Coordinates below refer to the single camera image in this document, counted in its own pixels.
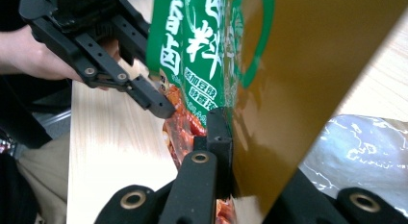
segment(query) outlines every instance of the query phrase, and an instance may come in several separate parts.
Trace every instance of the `black clothing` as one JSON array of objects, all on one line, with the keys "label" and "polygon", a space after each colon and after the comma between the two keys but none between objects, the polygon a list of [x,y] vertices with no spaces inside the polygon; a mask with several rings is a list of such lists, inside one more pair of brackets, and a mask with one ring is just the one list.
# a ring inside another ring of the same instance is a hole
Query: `black clothing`
[{"label": "black clothing", "polygon": [[32,224],[38,210],[36,197],[18,172],[15,159],[0,154],[0,223]]},{"label": "black clothing", "polygon": [[0,31],[14,31],[25,25],[18,13],[19,1],[0,0]]}]

